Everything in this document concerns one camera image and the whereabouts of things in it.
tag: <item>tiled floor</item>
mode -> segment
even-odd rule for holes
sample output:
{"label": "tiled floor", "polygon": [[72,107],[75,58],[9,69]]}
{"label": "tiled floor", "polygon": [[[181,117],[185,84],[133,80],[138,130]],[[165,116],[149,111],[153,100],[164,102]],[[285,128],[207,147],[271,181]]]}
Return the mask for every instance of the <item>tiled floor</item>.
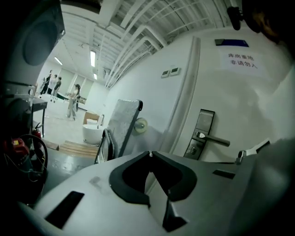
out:
{"label": "tiled floor", "polygon": [[[76,113],[76,120],[66,117],[64,114],[56,114],[50,109],[45,110],[45,125],[44,139],[56,144],[63,144],[66,140],[81,144],[86,144],[83,141],[82,124],[85,111],[79,109]],[[42,123],[42,111],[34,113],[34,121]]]}

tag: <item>fluorescent light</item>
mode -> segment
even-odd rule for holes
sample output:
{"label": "fluorescent light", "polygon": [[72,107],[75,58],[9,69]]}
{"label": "fluorescent light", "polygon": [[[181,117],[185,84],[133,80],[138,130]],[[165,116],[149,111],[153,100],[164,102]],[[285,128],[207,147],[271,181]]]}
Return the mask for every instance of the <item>fluorescent light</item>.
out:
{"label": "fluorescent light", "polygon": [[90,63],[93,67],[95,67],[95,54],[94,51],[90,51]]}
{"label": "fluorescent light", "polygon": [[54,59],[56,59],[58,63],[60,63],[61,65],[63,65],[63,64],[60,62],[60,60],[58,60],[57,57],[54,57]]}

